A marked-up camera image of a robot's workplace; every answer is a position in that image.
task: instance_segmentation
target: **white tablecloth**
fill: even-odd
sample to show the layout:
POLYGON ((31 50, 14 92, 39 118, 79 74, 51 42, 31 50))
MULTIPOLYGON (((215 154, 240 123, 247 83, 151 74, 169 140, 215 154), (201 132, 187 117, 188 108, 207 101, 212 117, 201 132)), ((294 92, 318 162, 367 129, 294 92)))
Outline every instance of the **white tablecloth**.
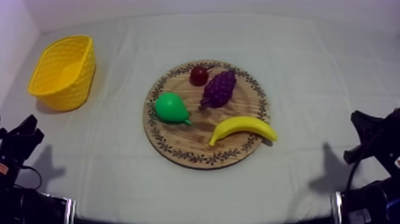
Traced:
MULTIPOLYGON (((26 164, 40 190, 78 201, 83 217, 128 223, 276 223, 328 214, 329 194, 350 170, 361 110, 399 105, 400 42, 347 24, 269 15, 199 14, 125 18, 42 35, 0 110, 8 129, 34 114, 45 139, 26 164), (27 93, 40 53, 66 35, 93 37, 96 74, 86 104, 53 113, 27 93), (253 75, 271 102, 279 135, 234 166, 177 166, 150 145, 142 107, 152 84, 181 63, 216 59, 253 75)), ((371 158, 360 186, 388 174, 371 158)), ((18 182, 35 185, 22 173, 18 182)))

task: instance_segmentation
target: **yellow basket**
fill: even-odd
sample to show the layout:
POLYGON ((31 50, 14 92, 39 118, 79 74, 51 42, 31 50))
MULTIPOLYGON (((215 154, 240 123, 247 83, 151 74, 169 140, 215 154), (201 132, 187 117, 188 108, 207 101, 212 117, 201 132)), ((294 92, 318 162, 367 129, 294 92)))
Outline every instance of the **yellow basket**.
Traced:
POLYGON ((87 100, 94 71, 92 38, 68 36, 43 51, 28 92, 54 110, 73 110, 87 100))

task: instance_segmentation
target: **grape bunch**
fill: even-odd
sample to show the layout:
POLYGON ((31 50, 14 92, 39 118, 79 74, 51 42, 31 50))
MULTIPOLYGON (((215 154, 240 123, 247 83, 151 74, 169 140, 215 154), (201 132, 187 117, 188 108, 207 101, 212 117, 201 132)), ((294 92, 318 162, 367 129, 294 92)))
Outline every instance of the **grape bunch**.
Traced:
POLYGON ((208 107, 219 108, 225 105, 232 97, 235 84, 234 70, 223 71, 216 75, 204 88, 199 110, 204 110, 208 107))

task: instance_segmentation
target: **round wooden tray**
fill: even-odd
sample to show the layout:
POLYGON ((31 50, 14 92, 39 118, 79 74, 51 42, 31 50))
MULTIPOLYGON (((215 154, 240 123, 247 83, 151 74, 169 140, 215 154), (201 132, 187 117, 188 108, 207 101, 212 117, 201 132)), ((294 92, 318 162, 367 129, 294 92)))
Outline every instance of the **round wooden tray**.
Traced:
POLYGON ((200 60, 177 66, 155 82, 146 97, 143 126, 154 148, 172 162, 194 169, 217 169, 243 160, 262 142, 258 135, 236 133, 217 141, 214 147, 209 146, 215 126, 234 116, 252 116, 269 123, 269 104, 264 91, 252 76, 234 65, 200 60), (204 86, 192 86, 189 82, 190 71, 195 66, 211 68, 209 81, 222 71, 235 70, 235 90, 224 107, 198 111, 204 86), (181 96, 190 114, 190 126, 168 125, 157 119, 154 102, 163 92, 181 96))

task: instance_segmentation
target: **toy fruit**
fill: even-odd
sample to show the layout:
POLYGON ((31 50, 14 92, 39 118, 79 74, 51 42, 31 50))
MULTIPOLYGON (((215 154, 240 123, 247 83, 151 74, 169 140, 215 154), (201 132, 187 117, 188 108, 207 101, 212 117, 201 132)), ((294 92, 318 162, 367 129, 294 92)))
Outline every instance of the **toy fruit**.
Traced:
POLYGON ((234 70, 224 71, 216 75, 204 88, 199 110, 204 110, 207 107, 219 108, 225 105, 232 97, 235 84, 234 70))
POLYGON ((207 69, 201 66, 196 66, 190 72, 190 83, 193 86, 202 86, 207 83, 208 72, 207 69))
POLYGON ((214 146, 217 140, 239 131, 254 132, 271 141, 278 139, 275 131, 266 122, 254 117, 239 116, 226 119, 215 127, 210 146, 214 146))
POLYGON ((155 112, 164 122, 190 124, 189 112, 179 95, 167 92, 155 101, 155 112))

